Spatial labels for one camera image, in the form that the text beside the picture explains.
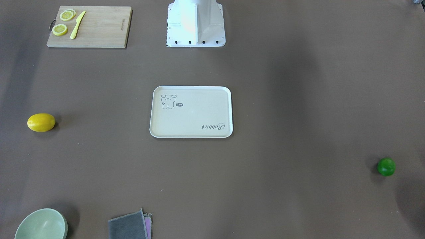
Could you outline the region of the yellow lemon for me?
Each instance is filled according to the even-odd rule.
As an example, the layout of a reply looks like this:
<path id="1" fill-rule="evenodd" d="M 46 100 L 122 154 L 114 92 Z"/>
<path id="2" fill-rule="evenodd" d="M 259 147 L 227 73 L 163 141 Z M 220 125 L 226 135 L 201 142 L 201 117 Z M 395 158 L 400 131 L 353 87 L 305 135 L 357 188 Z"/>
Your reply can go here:
<path id="1" fill-rule="evenodd" d="M 31 115 L 27 120 L 27 126 L 35 132 L 47 132 L 56 124 L 55 117 L 48 113 Z"/>

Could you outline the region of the green lime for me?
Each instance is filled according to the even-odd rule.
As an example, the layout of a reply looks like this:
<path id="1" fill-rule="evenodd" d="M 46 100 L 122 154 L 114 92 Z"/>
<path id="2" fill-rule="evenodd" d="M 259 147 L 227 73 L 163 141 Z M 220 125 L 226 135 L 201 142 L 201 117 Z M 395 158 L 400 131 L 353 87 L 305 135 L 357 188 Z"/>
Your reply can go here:
<path id="1" fill-rule="evenodd" d="M 380 161 L 377 164 L 378 172 L 385 177 L 392 176 L 395 172 L 395 169 L 396 169 L 395 162 L 390 157 L 385 157 L 380 159 Z"/>

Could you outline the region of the beige rabbit print tray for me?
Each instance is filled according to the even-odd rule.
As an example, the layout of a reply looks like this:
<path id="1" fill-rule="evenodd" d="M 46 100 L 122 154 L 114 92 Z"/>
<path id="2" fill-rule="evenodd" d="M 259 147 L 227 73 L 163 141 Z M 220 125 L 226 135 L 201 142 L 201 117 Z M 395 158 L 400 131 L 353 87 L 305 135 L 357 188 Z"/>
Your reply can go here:
<path id="1" fill-rule="evenodd" d="M 227 138 L 233 133 L 232 94 L 225 86 L 158 86 L 150 134 L 155 138 Z"/>

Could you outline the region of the pink folded cloth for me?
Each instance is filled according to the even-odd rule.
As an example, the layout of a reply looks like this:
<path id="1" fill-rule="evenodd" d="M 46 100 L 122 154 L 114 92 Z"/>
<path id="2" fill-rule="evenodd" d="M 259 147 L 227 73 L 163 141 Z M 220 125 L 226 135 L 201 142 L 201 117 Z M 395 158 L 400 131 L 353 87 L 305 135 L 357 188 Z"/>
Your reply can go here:
<path id="1" fill-rule="evenodd" d="M 148 239 L 152 239 L 152 214 L 151 213 L 145 213 L 144 214 L 144 221 L 146 226 L 146 232 Z"/>

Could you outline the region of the grey folded cloth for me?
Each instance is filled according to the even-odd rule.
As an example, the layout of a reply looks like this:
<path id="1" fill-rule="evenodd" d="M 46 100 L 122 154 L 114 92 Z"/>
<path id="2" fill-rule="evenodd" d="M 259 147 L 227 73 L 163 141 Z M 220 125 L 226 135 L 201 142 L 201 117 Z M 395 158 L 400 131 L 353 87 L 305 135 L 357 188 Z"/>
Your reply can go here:
<path id="1" fill-rule="evenodd" d="M 148 239 L 143 210 L 110 219 L 108 221 L 108 238 Z"/>

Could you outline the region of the yellow plastic knife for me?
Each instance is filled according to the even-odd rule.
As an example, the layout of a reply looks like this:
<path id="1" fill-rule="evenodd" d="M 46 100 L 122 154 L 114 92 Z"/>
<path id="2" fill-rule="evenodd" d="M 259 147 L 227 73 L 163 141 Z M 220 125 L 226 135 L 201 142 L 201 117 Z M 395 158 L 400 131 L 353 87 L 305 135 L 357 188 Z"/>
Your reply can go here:
<path id="1" fill-rule="evenodd" d="M 84 15 L 86 14 L 86 11 L 83 11 L 78 17 L 77 17 L 77 19 L 76 19 L 76 25 L 75 25 L 75 27 L 73 28 L 73 30 L 72 30 L 72 32 L 71 32 L 71 34 L 70 34 L 70 39 L 75 39 L 76 38 L 76 35 L 77 35 L 77 33 L 78 33 L 78 30 L 79 30 L 79 26 L 80 26 L 80 23 L 81 23 L 81 21 L 82 21 L 82 19 L 84 18 Z"/>

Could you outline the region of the bamboo cutting board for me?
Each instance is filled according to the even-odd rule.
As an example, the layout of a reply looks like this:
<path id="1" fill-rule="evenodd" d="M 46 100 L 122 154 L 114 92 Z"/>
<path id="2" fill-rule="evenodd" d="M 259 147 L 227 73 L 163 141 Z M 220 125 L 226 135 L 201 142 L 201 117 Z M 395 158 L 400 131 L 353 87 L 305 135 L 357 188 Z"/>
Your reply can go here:
<path id="1" fill-rule="evenodd" d="M 60 14 L 66 9 L 74 9 L 76 16 L 70 21 L 62 21 Z M 76 25 L 77 17 L 86 11 L 75 39 L 70 34 Z M 56 24 L 65 24 L 68 32 L 63 36 L 52 33 L 47 47 L 101 47 L 126 48 L 132 8 L 130 6 L 66 6 L 59 7 Z"/>

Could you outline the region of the lemon slice lower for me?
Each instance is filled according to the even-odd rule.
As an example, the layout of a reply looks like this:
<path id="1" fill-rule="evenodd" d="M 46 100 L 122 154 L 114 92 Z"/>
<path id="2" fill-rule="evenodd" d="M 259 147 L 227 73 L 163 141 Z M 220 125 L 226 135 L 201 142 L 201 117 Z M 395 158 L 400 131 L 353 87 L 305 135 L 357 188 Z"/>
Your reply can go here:
<path id="1" fill-rule="evenodd" d="M 51 32 L 55 36 L 63 36 L 68 32 L 68 27 L 65 24 L 56 24 L 52 27 Z"/>

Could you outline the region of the lemon slice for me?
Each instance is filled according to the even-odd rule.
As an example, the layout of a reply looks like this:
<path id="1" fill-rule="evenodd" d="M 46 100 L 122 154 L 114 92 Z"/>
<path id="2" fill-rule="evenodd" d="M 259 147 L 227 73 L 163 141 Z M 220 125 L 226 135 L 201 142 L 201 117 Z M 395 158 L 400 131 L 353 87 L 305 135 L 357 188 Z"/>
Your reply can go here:
<path id="1" fill-rule="evenodd" d="M 72 20 L 76 15 L 76 11 L 74 9 L 66 9 L 60 14 L 60 19 L 62 21 L 70 21 Z"/>
<path id="2" fill-rule="evenodd" d="M 65 24 L 56 24 L 52 27 L 51 32 L 55 36 L 63 36 L 68 32 L 68 27 Z"/>

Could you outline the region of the lemon slice upper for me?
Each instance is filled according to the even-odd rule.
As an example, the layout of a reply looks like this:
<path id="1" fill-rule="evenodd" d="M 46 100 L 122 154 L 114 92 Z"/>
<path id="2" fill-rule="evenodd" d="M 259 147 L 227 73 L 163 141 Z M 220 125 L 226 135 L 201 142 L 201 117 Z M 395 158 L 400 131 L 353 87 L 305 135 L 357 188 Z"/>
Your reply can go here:
<path id="1" fill-rule="evenodd" d="M 60 19 L 62 21 L 70 21 L 72 20 L 76 15 L 76 11 L 74 9 L 66 9 L 60 14 Z"/>

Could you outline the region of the light green bowl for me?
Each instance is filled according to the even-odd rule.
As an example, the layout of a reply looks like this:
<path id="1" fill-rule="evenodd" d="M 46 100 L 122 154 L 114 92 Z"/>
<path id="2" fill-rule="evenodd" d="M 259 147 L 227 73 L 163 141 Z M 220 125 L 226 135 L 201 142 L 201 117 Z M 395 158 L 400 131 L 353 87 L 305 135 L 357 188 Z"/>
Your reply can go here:
<path id="1" fill-rule="evenodd" d="M 36 210 L 20 223 L 15 239 L 65 239 L 68 223 L 57 210 L 43 208 Z"/>

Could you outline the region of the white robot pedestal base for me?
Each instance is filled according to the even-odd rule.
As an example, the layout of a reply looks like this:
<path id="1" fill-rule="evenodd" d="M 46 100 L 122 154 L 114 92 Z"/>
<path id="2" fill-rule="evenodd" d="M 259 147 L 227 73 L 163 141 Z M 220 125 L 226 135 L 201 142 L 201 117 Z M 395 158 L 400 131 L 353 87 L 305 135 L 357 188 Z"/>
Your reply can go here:
<path id="1" fill-rule="evenodd" d="M 223 47 L 223 6 L 215 0 L 175 0 L 168 5 L 167 47 Z"/>

